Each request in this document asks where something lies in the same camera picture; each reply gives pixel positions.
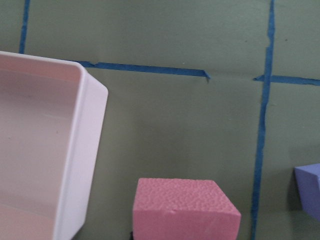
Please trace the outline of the pink foam block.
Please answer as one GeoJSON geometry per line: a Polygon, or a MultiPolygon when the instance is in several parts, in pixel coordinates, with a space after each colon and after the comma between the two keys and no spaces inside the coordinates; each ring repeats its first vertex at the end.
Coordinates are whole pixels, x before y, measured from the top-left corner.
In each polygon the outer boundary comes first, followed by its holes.
{"type": "Polygon", "coordinates": [[[213,180],[140,178],[132,235],[135,240],[235,240],[241,217],[213,180]]]}

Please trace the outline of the purple foam block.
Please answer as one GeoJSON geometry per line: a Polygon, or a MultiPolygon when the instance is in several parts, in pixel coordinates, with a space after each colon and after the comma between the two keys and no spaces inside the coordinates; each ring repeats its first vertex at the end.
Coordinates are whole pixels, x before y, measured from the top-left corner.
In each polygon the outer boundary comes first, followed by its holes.
{"type": "Polygon", "coordinates": [[[320,220],[320,164],[294,168],[302,209],[311,217],[320,220]]]}

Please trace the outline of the pink plastic bin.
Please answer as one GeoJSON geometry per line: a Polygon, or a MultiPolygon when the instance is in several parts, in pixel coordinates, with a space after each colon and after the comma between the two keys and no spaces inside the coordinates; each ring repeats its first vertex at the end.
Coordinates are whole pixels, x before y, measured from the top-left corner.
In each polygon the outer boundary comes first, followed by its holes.
{"type": "Polygon", "coordinates": [[[70,240],[84,225],[107,99],[77,62],[1,52],[1,239],[70,240]]]}

